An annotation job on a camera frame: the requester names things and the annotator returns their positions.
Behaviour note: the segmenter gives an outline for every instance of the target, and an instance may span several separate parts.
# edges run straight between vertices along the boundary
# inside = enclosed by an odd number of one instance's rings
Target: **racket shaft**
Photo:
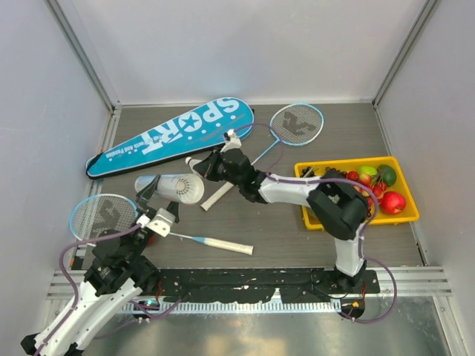
[[[241,245],[240,243],[230,243],[229,241],[222,241],[207,237],[204,239],[203,243],[207,246],[221,248],[223,250],[240,252],[241,254],[248,254],[252,256],[252,249],[254,246]]]
[[[277,145],[279,143],[279,140],[276,139],[274,143],[272,143],[269,148],[267,148],[258,158],[256,158],[254,161],[252,161],[251,165],[254,165],[259,159],[264,157],[264,155],[269,152],[272,147]],[[211,195],[203,204],[201,204],[201,208],[203,208],[204,211],[208,211],[219,199],[221,199],[224,194],[226,194],[228,191],[231,190],[231,188],[234,187],[233,184],[230,182],[227,182],[224,184],[221,188],[219,188],[213,195]]]

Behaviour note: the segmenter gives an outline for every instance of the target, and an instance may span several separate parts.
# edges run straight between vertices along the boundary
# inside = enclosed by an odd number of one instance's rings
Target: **gray wooden floor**
[[[272,115],[283,105],[256,105],[255,121],[269,123]],[[272,169],[273,173],[293,176],[297,162],[328,159],[349,159],[387,155],[381,132],[370,104],[316,105],[325,116],[320,136],[310,144],[295,148],[284,147],[284,157]],[[161,122],[185,113],[191,108],[124,108],[114,144],[119,144]],[[243,151],[253,160],[274,138],[268,129],[254,128],[243,141]],[[279,145],[258,164],[265,170],[279,156]],[[121,194],[134,198],[134,181],[140,175],[189,173],[184,159],[106,178],[103,193]],[[222,183],[206,183],[205,198]],[[166,206],[155,200],[152,205]],[[229,192],[209,212],[197,205],[183,206],[181,222],[174,231],[195,236],[215,237],[236,243],[253,245],[252,257],[180,241],[176,237],[162,238],[145,250],[144,255],[160,268],[236,268],[236,267],[316,267],[333,266],[335,246],[333,238],[320,231],[308,231],[299,206],[287,204],[258,205],[242,198],[236,190]],[[421,264],[410,226],[374,226],[366,233],[365,253],[389,266],[417,266]],[[91,262],[91,253],[83,268]]]

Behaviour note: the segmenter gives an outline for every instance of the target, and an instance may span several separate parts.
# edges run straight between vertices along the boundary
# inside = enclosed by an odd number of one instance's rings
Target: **green avocado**
[[[388,187],[396,183],[397,175],[396,171],[389,165],[380,165],[378,167],[378,172],[381,174],[383,182],[387,184]]]

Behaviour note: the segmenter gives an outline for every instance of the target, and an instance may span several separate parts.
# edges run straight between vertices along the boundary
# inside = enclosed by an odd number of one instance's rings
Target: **badminton racket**
[[[319,109],[309,104],[291,104],[275,113],[270,120],[269,126],[275,141],[251,163],[252,165],[272,150],[279,142],[291,146],[303,146],[311,143],[324,127],[324,115]],[[200,205],[201,208],[204,211],[208,211],[232,187],[233,184],[229,182],[224,184]]]
[[[137,206],[132,200],[116,194],[98,194],[81,201],[75,207],[69,219],[69,228],[79,241],[94,239],[103,235],[107,230],[123,232],[129,229],[136,222],[137,215]],[[211,237],[170,234],[241,254],[252,255],[254,248],[254,246],[231,243]]]

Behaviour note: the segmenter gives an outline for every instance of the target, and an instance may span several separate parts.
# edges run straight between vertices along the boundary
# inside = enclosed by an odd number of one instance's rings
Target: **gray floor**
[[[269,123],[272,115],[282,106],[253,106],[255,121]],[[320,136],[303,147],[285,146],[284,157],[272,169],[274,173],[293,176],[293,167],[297,162],[387,155],[370,104],[317,106],[325,116],[325,126]],[[191,108],[124,108],[114,144],[130,139],[189,109]],[[268,129],[256,127],[243,141],[243,151],[252,160],[273,141]],[[278,158],[278,146],[257,164],[258,168],[265,170]],[[180,159],[154,168],[106,178],[102,192],[133,198],[134,180],[140,175],[188,172],[184,159]],[[220,186],[221,183],[207,182],[205,198]],[[152,205],[165,206],[166,203],[155,200]],[[251,204],[236,190],[229,192],[207,213],[199,206],[182,207],[181,222],[174,231],[254,245],[254,256],[166,237],[147,248],[144,253],[157,267],[315,267],[333,266],[335,263],[333,239],[324,232],[306,230],[300,207]],[[370,227],[366,234],[365,252],[389,266],[421,265],[408,224]],[[84,268],[90,262],[91,254],[88,253]]]
[[[376,317],[390,300],[372,298],[364,318]],[[99,333],[130,316],[116,316]],[[84,356],[301,356],[450,355],[432,298],[399,298],[394,312],[372,325],[337,314],[170,315],[134,324],[93,340]]]

